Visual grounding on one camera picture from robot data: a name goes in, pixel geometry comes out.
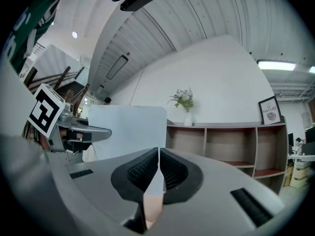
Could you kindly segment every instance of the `light fixture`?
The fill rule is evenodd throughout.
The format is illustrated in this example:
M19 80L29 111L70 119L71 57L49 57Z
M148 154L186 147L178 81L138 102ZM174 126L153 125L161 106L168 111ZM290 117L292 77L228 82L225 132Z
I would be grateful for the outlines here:
M128 59L124 55L121 55L113 67L109 70L106 78L111 80L116 75L116 73L118 73L119 70L127 63L127 61Z
M293 71L295 68L294 63L289 62L279 62L279 61L260 61L258 63L260 69L270 69L270 70L287 70Z
M76 31L72 32L72 37L77 38L78 37L78 33Z
M97 89L97 93L100 94L102 92L102 90L104 89L104 87L102 85L99 85L98 89Z

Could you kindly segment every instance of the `vase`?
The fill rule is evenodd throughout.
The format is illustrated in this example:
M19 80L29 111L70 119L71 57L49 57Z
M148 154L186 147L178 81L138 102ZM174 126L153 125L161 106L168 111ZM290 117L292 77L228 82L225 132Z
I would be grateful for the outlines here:
M186 114L184 126L192 126L192 117L190 112L187 112Z

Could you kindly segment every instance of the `picture frame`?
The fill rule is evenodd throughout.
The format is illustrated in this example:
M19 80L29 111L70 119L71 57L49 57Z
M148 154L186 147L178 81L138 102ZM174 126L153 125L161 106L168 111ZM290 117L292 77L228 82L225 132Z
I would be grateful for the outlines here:
M281 111L275 96L258 102L261 124L268 125L281 122Z

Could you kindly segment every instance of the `white flower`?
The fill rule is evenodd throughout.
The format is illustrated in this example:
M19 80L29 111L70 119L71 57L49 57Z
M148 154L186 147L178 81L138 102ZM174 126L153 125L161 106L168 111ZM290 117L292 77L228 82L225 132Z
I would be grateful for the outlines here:
M189 100L189 96L184 93L184 94L183 94L183 97L182 97L182 100L185 100L185 101L186 101L186 100Z

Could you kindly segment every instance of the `black rubber pad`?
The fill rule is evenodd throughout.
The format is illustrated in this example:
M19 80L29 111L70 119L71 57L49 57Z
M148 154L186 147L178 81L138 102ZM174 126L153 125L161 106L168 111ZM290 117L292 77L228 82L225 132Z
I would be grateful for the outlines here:
M231 191L231 194L257 227L272 219L272 215L244 188Z
M83 171L78 171L78 172L74 172L74 173L70 173L70 177L72 179L78 178L78 177L83 177L86 176L88 174L92 174L93 171L91 170L83 170Z

